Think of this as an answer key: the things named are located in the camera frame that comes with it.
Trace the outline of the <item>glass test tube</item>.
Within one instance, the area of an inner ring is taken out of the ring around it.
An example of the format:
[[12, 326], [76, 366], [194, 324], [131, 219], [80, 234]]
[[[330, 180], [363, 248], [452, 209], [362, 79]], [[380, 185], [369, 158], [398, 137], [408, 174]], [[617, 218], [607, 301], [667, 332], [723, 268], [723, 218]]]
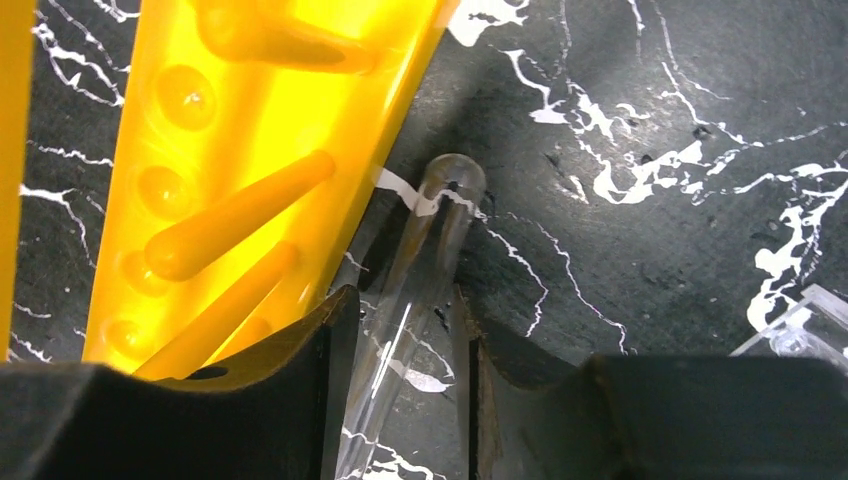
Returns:
[[337, 479], [365, 475], [417, 348], [443, 303], [486, 190], [480, 165], [462, 154], [433, 159], [405, 198], [403, 233], [373, 313], [362, 324], [342, 424]]

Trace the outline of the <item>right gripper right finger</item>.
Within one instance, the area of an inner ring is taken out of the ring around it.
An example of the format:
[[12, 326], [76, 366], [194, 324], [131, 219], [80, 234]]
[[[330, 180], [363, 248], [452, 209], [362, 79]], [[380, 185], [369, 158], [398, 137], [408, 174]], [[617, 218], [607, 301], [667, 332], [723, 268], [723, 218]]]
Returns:
[[451, 306], [469, 479], [843, 479], [847, 375], [811, 358], [572, 365]]

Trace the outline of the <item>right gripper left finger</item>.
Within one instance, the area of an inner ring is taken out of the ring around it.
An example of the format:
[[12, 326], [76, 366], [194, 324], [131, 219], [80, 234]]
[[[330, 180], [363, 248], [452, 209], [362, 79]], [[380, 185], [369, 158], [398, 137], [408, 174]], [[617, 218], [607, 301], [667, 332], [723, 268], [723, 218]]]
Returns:
[[359, 329], [344, 286], [182, 380], [93, 363], [1, 369], [5, 479], [330, 479]]

